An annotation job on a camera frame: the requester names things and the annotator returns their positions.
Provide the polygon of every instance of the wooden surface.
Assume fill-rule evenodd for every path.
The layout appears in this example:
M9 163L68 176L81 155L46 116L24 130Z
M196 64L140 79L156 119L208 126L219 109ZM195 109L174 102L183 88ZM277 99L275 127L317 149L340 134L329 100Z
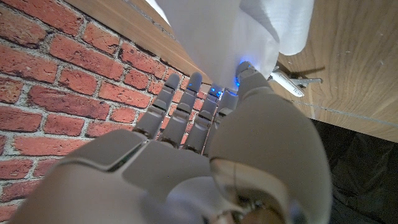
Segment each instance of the wooden surface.
M199 70L181 45L124 1L67 1L183 72ZM172 33L145 0L130 1ZM309 118L398 142L398 1L315 0L306 47L280 55L279 63L285 72L323 79L303 98L271 84Z
M315 0L306 47L279 62L323 79L303 98L272 84L309 118L398 142L398 1Z
M154 26L151 21L139 14L128 3L122 0L66 0L66 2L132 40L142 48L156 54L163 61L187 75L200 72L203 74L203 83L211 83L208 76L192 62L192 59L177 41Z

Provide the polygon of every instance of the robot finger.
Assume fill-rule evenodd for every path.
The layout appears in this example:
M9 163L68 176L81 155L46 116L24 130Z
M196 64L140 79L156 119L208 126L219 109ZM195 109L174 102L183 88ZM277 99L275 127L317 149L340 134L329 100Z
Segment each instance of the robot finger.
M221 87L213 83L185 141L184 149L201 154L221 94Z
M182 137L187 127L189 116L195 103L197 93L201 85L201 75L195 72L191 75L187 88L181 97L177 108L173 112L170 121L167 123L159 140L171 144L174 148L178 149Z
M213 140L213 136L216 133L221 121L224 119L225 116L230 114L230 112L235 110L237 104L238 104L238 96L236 92L226 88L224 90L223 96L221 97L220 103L218 104L216 115L210 126L210 130L206 140L206 146L203 150L204 156L208 156L209 154L211 141Z
M148 107L147 112L139 120L133 131L142 133L149 139L156 136L179 83L180 77L177 74L173 73L169 76L154 103Z

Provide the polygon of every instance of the robotic hand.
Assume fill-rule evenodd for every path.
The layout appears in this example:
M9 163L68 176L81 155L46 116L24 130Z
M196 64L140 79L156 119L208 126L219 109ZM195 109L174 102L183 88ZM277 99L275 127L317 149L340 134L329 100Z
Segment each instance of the robotic hand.
M311 121L249 62L236 74L238 95L225 89L219 102L221 88L211 86L187 150L178 148L199 73L157 141L176 74L132 132L110 132L63 158L10 223L327 223L330 173Z

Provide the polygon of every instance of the black fabric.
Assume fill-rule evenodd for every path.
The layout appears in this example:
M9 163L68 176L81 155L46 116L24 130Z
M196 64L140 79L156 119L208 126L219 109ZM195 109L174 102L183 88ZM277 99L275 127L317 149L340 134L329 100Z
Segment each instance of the black fabric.
M398 223L398 144L314 123L332 175L330 223Z

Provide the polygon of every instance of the white cloth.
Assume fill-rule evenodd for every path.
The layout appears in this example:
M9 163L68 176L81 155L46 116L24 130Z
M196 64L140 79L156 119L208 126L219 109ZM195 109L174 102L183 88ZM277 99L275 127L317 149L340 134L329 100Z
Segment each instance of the white cloth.
M147 0L192 60L215 83L237 89L235 69L250 61L268 77L279 52L307 41L313 0Z

